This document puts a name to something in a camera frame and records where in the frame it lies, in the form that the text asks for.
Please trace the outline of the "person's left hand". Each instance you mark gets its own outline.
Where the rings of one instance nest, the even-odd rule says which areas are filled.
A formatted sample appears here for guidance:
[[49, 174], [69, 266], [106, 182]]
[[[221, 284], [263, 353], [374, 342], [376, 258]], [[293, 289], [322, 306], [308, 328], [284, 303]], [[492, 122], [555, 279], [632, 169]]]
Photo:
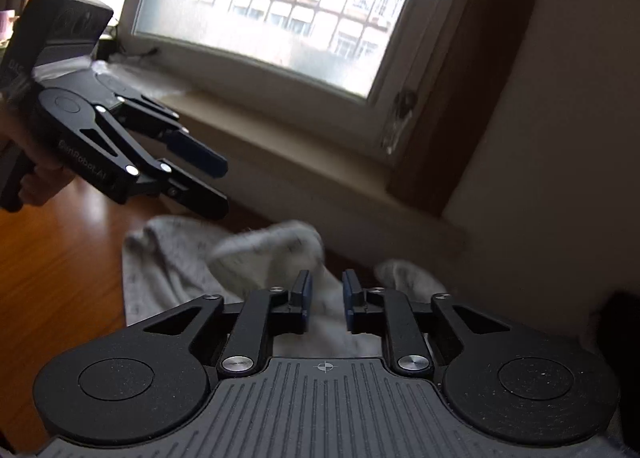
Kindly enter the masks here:
[[1, 138], [13, 140], [35, 163], [34, 171], [21, 180], [18, 196], [24, 204], [41, 207], [74, 180], [75, 174], [37, 143], [17, 110], [4, 99], [1, 99]]

